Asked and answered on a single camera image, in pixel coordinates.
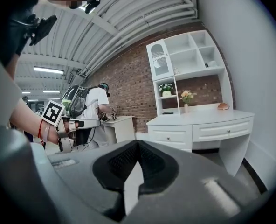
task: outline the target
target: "flower vase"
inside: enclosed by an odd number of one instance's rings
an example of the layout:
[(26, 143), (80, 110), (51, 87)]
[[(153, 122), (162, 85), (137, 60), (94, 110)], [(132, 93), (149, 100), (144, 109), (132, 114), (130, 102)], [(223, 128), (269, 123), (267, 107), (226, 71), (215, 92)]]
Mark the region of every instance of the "flower vase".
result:
[(171, 96), (171, 91), (164, 91), (162, 93), (162, 97), (170, 97)]
[(185, 113), (188, 114), (189, 113), (189, 106), (188, 106), (188, 104), (185, 104), (184, 107), (185, 107)]

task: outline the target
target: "white furniture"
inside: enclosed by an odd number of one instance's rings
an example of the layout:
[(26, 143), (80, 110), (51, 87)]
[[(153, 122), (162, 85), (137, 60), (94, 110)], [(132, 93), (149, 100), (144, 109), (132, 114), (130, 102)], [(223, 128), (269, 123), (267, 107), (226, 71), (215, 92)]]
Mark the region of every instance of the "white furniture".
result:
[[(157, 117), (147, 123), (150, 140), (191, 152), (198, 146), (213, 142), (231, 175), (238, 171), (248, 148), (254, 114), (233, 110), (230, 80), (217, 46), (205, 30), (162, 39), (147, 47), (157, 105)], [(219, 104), (179, 106), (176, 82), (179, 80), (218, 75), (222, 99), (229, 110), (217, 110)], [(177, 108), (163, 109), (159, 86), (174, 83)]]
[[(152, 71), (158, 116), (164, 112), (173, 112), (175, 115), (183, 113), (183, 109), (179, 107), (177, 81), (209, 75), (218, 75), (223, 102), (233, 109), (230, 80), (224, 61), (206, 30), (168, 37), (149, 44), (146, 48)], [(175, 68), (179, 72), (177, 75), (173, 72)], [(161, 97), (158, 90), (159, 86), (165, 83), (174, 83), (176, 95), (169, 98), (177, 99), (177, 108), (163, 109), (162, 107), (162, 100), (165, 98)]]
[(103, 123), (109, 144), (135, 139), (133, 117), (135, 116), (119, 116), (116, 120)]

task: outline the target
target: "white bookshelf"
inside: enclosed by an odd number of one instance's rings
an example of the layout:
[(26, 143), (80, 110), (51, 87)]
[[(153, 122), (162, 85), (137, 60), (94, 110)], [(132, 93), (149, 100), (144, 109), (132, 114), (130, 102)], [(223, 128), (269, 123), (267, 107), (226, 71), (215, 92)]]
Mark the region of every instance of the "white bookshelf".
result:
[[(223, 102), (228, 103), (230, 109), (233, 109), (230, 80), (224, 61), (206, 30), (161, 39), (147, 45), (146, 48), (152, 71), (158, 116), (164, 112), (173, 112), (173, 115), (180, 115), (183, 112), (179, 107), (177, 81), (210, 75), (218, 75)], [(174, 74), (174, 69), (177, 69), (179, 74)], [(171, 97), (163, 98), (158, 89), (161, 84), (166, 83), (174, 83), (175, 91)], [(177, 108), (162, 108), (163, 100), (174, 98), (177, 99)]]

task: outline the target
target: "potted plant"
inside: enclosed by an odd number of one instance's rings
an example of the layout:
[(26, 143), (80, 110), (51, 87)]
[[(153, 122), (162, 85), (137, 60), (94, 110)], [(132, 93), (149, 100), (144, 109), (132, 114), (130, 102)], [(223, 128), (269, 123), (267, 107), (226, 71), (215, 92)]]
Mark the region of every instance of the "potted plant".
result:
[(181, 100), (185, 103), (185, 113), (188, 113), (188, 104), (191, 102), (192, 99), (194, 99), (194, 95), (197, 95), (196, 93), (191, 93), (191, 91), (184, 91), (181, 94)]
[(170, 97), (171, 91), (174, 90), (172, 84), (162, 84), (159, 86), (159, 92), (162, 92), (162, 97)]

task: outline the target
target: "white t-shirt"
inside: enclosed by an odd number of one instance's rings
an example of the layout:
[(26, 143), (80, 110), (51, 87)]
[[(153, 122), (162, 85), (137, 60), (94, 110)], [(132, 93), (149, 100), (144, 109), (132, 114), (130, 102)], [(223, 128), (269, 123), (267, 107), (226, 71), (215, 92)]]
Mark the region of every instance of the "white t-shirt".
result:
[(85, 104), (87, 109), (77, 119), (99, 119), (97, 115), (98, 106), (109, 104), (106, 91), (102, 88), (91, 89), (86, 97)]

